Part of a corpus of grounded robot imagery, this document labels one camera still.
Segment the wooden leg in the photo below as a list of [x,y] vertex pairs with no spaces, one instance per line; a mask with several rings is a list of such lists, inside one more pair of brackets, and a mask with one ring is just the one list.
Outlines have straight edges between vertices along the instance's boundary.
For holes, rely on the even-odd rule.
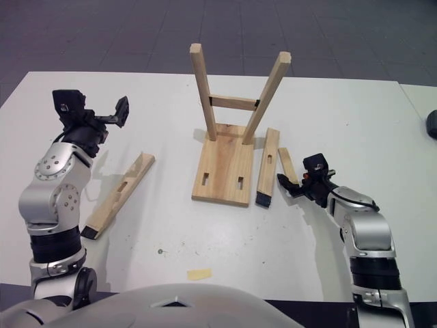
[[197,88],[199,89],[200,101],[202,103],[203,114],[205,115],[206,128],[210,140],[215,141],[217,138],[216,120],[214,111],[210,104],[210,86],[206,76],[205,58],[203,58],[202,45],[193,43],[190,47],[191,61],[193,62],[193,70],[196,76]]
[[120,182],[112,189],[91,217],[88,218],[82,236],[89,239],[97,239],[109,226],[120,208],[126,203],[129,196],[137,188],[141,179],[152,166],[155,156],[141,153],[129,170],[124,174]]
[[281,51],[279,53],[276,62],[274,63],[272,72],[270,73],[266,85],[262,90],[261,96],[259,97],[259,104],[256,110],[253,112],[249,123],[247,124],[246,130],[243,135],[243,144],[247,145],[251,142],[253,138],[253,133],[258,127],[259,122],[262,119],[262,116],[266,112],[268,104],[273,98],[276,89],[279,86],[282,78],[287,72],[288,66],[290,66],[292,62],[292,56],[290,53],[286,51]]
[[293,162],[287,148],[278,148],[278,153],[279,158],[281,159],[282,167],[284,168],[284,174],[287,176],[290,182],[299,185],[299,179],[294,171]]
[[278,146],[279,131],[268,128],[259,169],[256,199],[257,204],[265,207],[269,207],[272,200]]

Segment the wooden plank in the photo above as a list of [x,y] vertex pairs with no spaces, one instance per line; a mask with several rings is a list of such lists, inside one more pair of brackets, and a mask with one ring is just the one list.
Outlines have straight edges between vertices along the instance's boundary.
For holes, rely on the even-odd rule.
[[[128,200],[154,161],[155,157],[150,154],[141,153],[138,156],[120,182],[111,190],[104,202],[88,218],[85,228],[82,231],[83,236],[90,239],[97,239],[102,234],[104,229],[112,222],[120,208],[126,203],[126,200]],[[84,233],[85,230],[88,230],[88,232],[94,231],[94,236],[87,236],[87,233]]]
[[191,198],[249,205],[253,141],[242,144],[244,126],[217,124],[217,140],[205,138]]
[[268,128],[266,143],[262,152],[261,168],[259,169],[257,192],[272,196],[275,180],[277,151],[279,147],[279,131]]
[[212,277],[211,268],[199,269],[199,270],[189,270],[186,272],[188,280],[201,280]]
[[288,153],[287,148],[278,148],[279,158],[281,159],[282,167],[284,169],[284,174],[287,176],[290,182],[299,184],[298,176],[294,171],[293,162]]
[[206,128],[210,139],[214,141],[217,138],[216,120],[210,104],[210,86],[208,85],[205,58],[203,57],[202,45],[200,43],[193,43],[191,45],[190,56],[196,76],[197,88],[199,89]]
[[253,99],[217,96],[216,94],[212,94],[210,98],[212,106],[244,109],[246,111],[254,111],[257,108],[257,101]]
[[273,98],[276,89],[279,86],[282,78],[287,72],[288,67],[292,62],[292,56],[286,51],[281,51],[279,56],[274,63],[272,72],[270,73],[266,85],[262,90],[261,96],[259,97],[259,104],[257,109],[253,112],[249,123],[247,124],[246,130],[243,135],[243,144],[247,145],[253,139],[253,133],[258,127],[259,122],[261,122],[262,116],[266,112],[267,106]]

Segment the white table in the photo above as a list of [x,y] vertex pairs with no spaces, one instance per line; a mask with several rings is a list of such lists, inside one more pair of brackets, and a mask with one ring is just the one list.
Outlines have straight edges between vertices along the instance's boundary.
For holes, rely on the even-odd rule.
[[[211,76],[210,87],[252,98],[265,80]],[[273,127],[299,175],[302,159],[322,152],[337,170],[336,184],[377,201],[391,225],[410,300],[437,300],[437,143],[390,81],[285,78],[255,133],[251,205],[236,208],[191,200],[206,129],[193,75],[29,73],[0,110],[1,282],[29,284],[29,236],[17,203],[36,161],[61,132],[54,89],[81,90],[86,107],[99,115],[113,113],[121,96],[130,102],[125,127],[109,128],[96,157],[82,195],[81,228],[140,151],[156,155],[111,229],[98,242],[85,241],[99,290],[187,282],[187,270],[212,268],[213,277],[200,283],[263,299],[351,301],[339,231],[324,210],[288,199],[278,186],[269,209],[255,205],[262,138]],[[217,109],[216,120],[245,125],[249,115]]]

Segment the rectangular slot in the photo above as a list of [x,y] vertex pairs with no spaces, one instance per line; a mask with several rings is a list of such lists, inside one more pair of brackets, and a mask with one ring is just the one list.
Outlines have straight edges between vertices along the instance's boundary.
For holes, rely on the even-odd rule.
[[208,185],[208,177],[210,176],[209,173],[204,173],[203,174],[203,178],[202,178],[202,186],[207,186]]
[[124,182],[122,183],[122,185],[117,189],[117,192],[118,192],[118,193],[121,193],[121,192],[123,191],[124,187],[127,186],[127,185],[128,185],[128,182],[127,182],[127,181],[124,181]]
[[243,177],[242,176],[238,177],[237,189],[238,190],[243,190]]

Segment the wooden board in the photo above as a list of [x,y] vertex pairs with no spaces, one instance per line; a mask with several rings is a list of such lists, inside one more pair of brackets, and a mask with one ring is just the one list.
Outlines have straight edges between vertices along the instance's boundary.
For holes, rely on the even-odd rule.
[[[137,157],[120,182],[111,190],[104,202],[88,218],[85,228],[82,231],[82,236],[90,239],[97,239],[100,236],[103,230],[112,222],[114,216],[118,213],[126,200],[128,200],[154,161],[155,157],[150,154],[141,153]],[[87,236],[87,233],[84,233],[86,230],[88,230],[88,233],[93,231],[95,233],[91,236]]]
[[191,198],[238,206],[249,205],[253,139],[242,144],[244,126],[217,124],[216,141],[206,135]]
[[261,168],[259,169],[257,192],[272,196],[275,180],[277,150],[279,147],[279,131],[268,128],[266,143],[262,152]]
[[287,176],[290,182],[299,184],[299,179],[294,171],[293,162],[287,148],[278,148],[278,153],[279,158],[281,159],[282,167],[284,168],[285,176]]
[[212,94],[210,98],[212,106],[244,109],[246,111],[254,111],[257,108],[257,101],[253,99],[217,96],[216,94]]

